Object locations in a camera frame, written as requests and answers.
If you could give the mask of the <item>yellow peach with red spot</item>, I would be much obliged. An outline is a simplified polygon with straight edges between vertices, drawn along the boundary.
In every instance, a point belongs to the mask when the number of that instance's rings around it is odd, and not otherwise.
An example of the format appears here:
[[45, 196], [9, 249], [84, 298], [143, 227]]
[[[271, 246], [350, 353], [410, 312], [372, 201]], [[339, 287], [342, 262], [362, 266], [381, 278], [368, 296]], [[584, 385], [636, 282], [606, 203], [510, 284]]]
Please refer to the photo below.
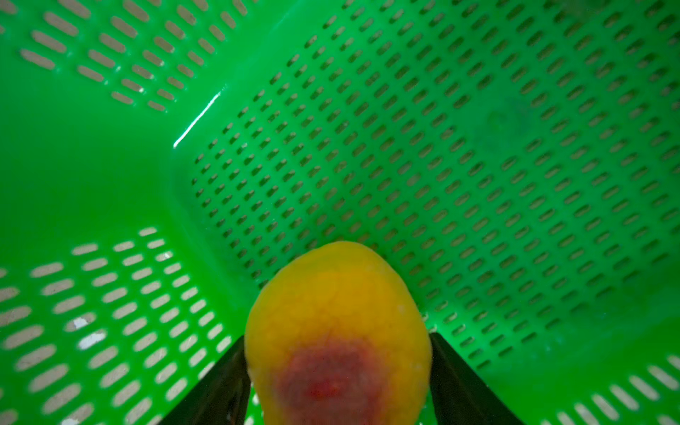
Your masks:
[[403, 279], [347, 241], [272, 278], [249, 313], [244, 355], [267, 424], [415, 424], [433, 362]]

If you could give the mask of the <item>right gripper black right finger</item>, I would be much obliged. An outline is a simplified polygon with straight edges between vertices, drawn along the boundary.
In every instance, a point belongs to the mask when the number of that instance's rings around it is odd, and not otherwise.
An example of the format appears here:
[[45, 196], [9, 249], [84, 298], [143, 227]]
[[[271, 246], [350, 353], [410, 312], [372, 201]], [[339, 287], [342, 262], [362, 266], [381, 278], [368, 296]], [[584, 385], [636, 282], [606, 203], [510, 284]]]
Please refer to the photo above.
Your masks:
[[520, 418], [438, 332], [432, 347], [430, 393], [439, 424], [520, 424]]

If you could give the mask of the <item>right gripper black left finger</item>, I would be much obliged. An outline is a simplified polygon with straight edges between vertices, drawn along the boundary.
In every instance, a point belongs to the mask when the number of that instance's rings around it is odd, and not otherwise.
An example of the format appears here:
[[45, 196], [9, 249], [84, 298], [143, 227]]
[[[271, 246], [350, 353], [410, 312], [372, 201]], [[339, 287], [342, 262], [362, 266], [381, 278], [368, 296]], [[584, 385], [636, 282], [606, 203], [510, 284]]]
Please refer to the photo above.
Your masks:
[[241, 336], [159, 424], [245, 424], [250, 394]]

